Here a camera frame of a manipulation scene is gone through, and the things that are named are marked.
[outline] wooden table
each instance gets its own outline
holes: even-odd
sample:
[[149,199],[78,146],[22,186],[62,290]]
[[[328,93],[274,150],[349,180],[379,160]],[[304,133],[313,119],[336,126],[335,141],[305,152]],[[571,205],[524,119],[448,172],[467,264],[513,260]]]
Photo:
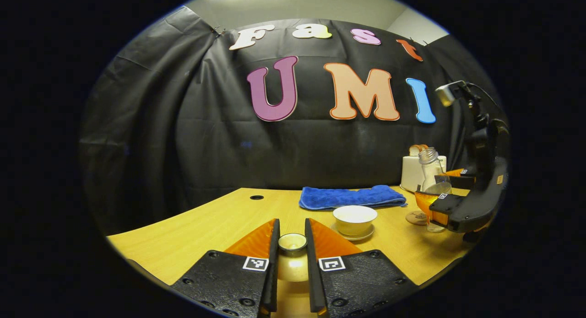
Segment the wooden table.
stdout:
[[[398,186],[391,188],[405,196],[408,206],[377,208],[374,234],[354,244],[363,251],[383,251],[408,278],[420,285],[465,255],[469,246],[462,243],[462,234],[450,231],[434,234],[424,226],[407,222],[405,216],[418,210],[415,197]],[[468,190],[453,189],[453,193],[467,195]],[[250,199],[252,195],[262,195],[264,199]],[[335,222],[331,211],[299,207],[300,196],[301,191],[242,188],[167,220],[111,235],[108,239],[123,256],[172,285],[206,251],[224,251],[272,218],[280,220],[281,235],[304,234],[308,217],[325,226]],[[277,299],[278,312],[273,317],[317,316],[309,311],[307,282],[279,280]]]

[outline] cable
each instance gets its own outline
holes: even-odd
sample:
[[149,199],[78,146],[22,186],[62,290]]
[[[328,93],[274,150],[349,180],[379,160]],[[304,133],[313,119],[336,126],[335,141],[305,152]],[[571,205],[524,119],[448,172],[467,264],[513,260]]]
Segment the cable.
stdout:
[[490,97],[490,95],[488,95],[488,93],[484,89],[482,89],[480,86],[475,85],[471,82],[467,82],[467,85],[474,86],[474,87],[480,89],[483,93],[485,93],[486,96],[488,96],[488,98],[490,98],[490,100],[492,101],[492,104],[494,104],[497,108],[499,108],[499,110],[501,112],[504,112],[503,109],[501,107],[499,107],[499,105],[494,101],[494,99],[492,99],[492,97]]

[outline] blue towel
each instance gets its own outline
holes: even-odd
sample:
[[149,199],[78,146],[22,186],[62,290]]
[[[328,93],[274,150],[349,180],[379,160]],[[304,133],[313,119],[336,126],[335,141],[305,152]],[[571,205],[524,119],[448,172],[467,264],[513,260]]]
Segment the blue towel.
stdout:
[[332,210],[347,205],[374,207],[405,207],[406,199],[388,185],[375,185],[372,189],[316,189],[304,187],[299,206],[308,210]]

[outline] plastic bottle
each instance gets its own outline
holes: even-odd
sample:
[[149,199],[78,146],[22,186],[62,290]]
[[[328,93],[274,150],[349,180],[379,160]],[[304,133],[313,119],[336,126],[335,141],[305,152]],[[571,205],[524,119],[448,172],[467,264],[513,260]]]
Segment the plastic bottle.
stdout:
[[[442,193],[450,194],[452,193],[450,177],[443,170],[438,156],[439,154],[434,147],[429,147],[419,152],[419,163],[421,163],[423,176],[425,177],[421,185],[421,191],[437,195]],[[428,216],[427,231],[442,232],[444,230],[443,226],[431,223]]]

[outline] black backdrop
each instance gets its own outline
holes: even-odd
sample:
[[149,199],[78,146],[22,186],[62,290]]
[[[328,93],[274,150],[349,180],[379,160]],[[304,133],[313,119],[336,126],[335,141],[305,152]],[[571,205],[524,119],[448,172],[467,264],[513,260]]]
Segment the black backdrop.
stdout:
[[[77,126],[96,77],[134,35],[185,1],[9,0],[7,80],[19,103],[9,100],[8,109],[15,130],[15,147],[8,150],[15,164],[8,170],[13,181],[6,216],[15,316],[204,316],[113,252],[87,211],[77,164]],[[554,308],[574,309],[584,294],[572,269],[580,266],[571,244],[578,228],[566,228],[575,220],[571,214],[550,214],[571,192],[559,187],[555,200],[548,195],[546,185],[563,170],[542,164],[571,143],[564,134],[577,120],[571,98],[573,109],[544,104],[558,92],[556,81],[563,80],[555,71],[572,57],[559,55],[553,65],[544,52],[559,40],[575,48],[572,24],[553,26],[560,19],[551,5],[561,1],[404,1],[444,25],[485,66],[499,91],[515,98],[504,100],[515,163],[509,195],[485,240],[448,275],[391,313],[458,317],[514,310],[543,316]],[[560,74],[569,81],[577,76]],[[551,116],[565,117],[542,122]]]
[[[228,49],[240,30],[268,24],[275,29],[255,45]],[[323,24],[332,36],[295,38],[298,24]],[[358,43],[353,28],[373,32],[381,45]],[[423,62],[408,55],[398,39],[416,47]],[[285,120],[261,120],[252,108],[247,75],[268,67],[266,97],[276,104],[281,80],[272,64],[290,55],[298,58],[297,106]],[[389,72],[400,118],[332,118],[335,93],[324,69],[331,62],[349,65],[362,82],[372,69]],[[436,118],[432,124],[416,120],[407,78],[425,83]],[[301,18],[250,24],[216,37],[205,20],[180,7],[119,51],[89,95],[80,130],[88,203],[111,235],[241,187],[398,185],[402,157],[414,143],[446,155],[448,170],[465,167],[460,107],[444,108],[434,93],[456,80],[478,84],[500,102],[481,66],[451,35],[422,46],[361,24]],[[488,100],[486,107],[493,118],[503,117]]]

